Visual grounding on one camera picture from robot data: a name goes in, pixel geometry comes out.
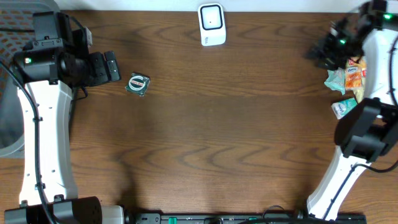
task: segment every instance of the orange snack bag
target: orange snack bag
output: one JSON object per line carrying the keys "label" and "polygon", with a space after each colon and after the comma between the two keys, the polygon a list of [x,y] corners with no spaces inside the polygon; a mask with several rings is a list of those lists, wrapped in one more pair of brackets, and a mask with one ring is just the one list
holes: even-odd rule
{"label": "orange snack bag", "polygon": [[357,90],[362,87],[361,72],[359,67],[350,67],[346,69],[346,90]]}

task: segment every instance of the white device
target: white device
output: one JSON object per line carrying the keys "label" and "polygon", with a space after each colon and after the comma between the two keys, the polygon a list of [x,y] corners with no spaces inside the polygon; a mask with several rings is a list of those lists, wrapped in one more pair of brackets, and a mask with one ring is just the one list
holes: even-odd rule
{"label": "white device", "polygon": [[[390,49],[398,32],[389,29],[374,29],[363,42],[363,50],[368,68],[364,90],[364,98],[379,98],[380,102],[393,105],[389,93],[389,56]],[[394,57],[392,64],[397,65],[398,57]],[[398,74],[398,66],[392,66],[392,74]],[[398,78],[393,79],[393,86],[398,86]],[[339,146],[336,146],[335,155],[323,176],[317,189],[307,199],[308,214],[325,220],[335,220],[341,203],[355,181],[365,170],[357,167],[350,177],[348,176],[352,166],[364,164],[370,166],[365,159],[355,156],[343,157]],[[338,189],[343,185],[341,192],[335,198]]]}
{"label": "white device", "polygon": [[201,44],[203,46],[225,43],[224,9],[218,3],[203,4],[198,8]]}
{"label": "white device", "polygon": [[[73,179],[70,165],[69,149],[69,107],[72,100],[72,90],[59,82],[49,85],[48,81],[26,84],[26,89],[35,101],[42,118],[40,121],[40,169],[44,193],[49,202],[54,196],[63,195],[64,199],[78,197],[78,189]],[[25,172],[19,203],[26,201],[28,205],[39,205],[37,189],[35,189],[35,126],[32,122],[33,111],[22,90],[18,90],[18,97],[24,115],[25,131]]]}

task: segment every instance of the black bracket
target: black bracket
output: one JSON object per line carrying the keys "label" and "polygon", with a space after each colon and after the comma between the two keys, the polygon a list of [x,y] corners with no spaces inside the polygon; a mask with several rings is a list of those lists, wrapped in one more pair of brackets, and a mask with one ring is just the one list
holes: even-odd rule
{"label": "black bracket", "polygon": [[[42,183],[43,189],[45,189],[45,183]],[[35,190],[37,190],[37,184],[35,184]]]}
{"label": "black bracket", "polygon": [[367,162],[386,155],[397,141],[398,109],[378,98],[365,98],[339,121],[335,131],[335,143],[345,157],[356,156]]}
{"label": "black bracket", "polygon": [[[76,198],[49,204],[49,210],[59,223],[102,224],[102,210],[98,198]],[[43,224],[48,223],[42,205],[32,205],[6,210],[6,224]]]}
{"label": "black bracket", "polygon": [[[158,213],[140,213],[136,214],[136,224],[240,224],[246,221],[260,220],[262,218],[290,218],[290,213],[269,212],[264,217],[261,214],[184,214],[184,215],[161,215]],[[315,223],[313,218],[308,219],[308,223]],[[366,224],[364,215],[345,215],[339,214],[336,221],[338,223]],[[269,222],[274,224],[283,224],[286,222]]]}
{"label": "black bracket", "polygon": [[63,195],[54,196],[54,202],[62,202],[64,199]]}
{"label": "black bracket", "polygon": [[37,120],[39,120],[39,121],[43,121],[43,117],[40,117],[39,119],[37,119],[37,118],[33,118],[33,122],[35,122],[35,121],[37,121]]}

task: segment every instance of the wood grain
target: wood grain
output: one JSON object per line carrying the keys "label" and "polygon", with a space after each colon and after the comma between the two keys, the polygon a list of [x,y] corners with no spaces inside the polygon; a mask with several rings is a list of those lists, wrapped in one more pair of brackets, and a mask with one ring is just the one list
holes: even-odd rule
{"label": "wood grain", "polygon": [[[226,13],[227,41],[200,45],[193,12],[71,11],[114,50],[123,80],[76,105],[70,145],[81,197],[165,213],[302,206],[334,152],[342,98],[302,56],[341,14]],[[132,72],[147,95],[125,91]],[[397,149],[380,159],[385,167]],[[0,209],[15,208],[23,161],[0,163]],[[366,171],[341,208],[398,222],[396,172]]]}

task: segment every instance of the snack bag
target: snack bag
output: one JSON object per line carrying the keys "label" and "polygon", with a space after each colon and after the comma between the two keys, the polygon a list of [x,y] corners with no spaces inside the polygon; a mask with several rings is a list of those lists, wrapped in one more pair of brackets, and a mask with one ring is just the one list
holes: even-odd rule
{"label": "snack bag", "polygon": [[346,93],[344,86],[345,82],[345,72],[343,69],[339,68],[335,71],[328,70],[329,77],[324,82],[325,86],[329,87],[331,90],[338,90],[342,95]]}
{"label": "snack bag", "polygon": [[346,68],[346,90],[362,88],[362,70],[359,67]]}
{"label": "snack bag", "polygon": [[[364,71],[362,70],[362,86],[365,87],[366,78],[363,77],[364,76],[363,72]],[[357,90],[353,90],[353,93],[355,95],[356,101],[358,103],[360,103],[363,100],[364,92],[365,92],[365,88],[360,88],[360,89],[357,89]]]}

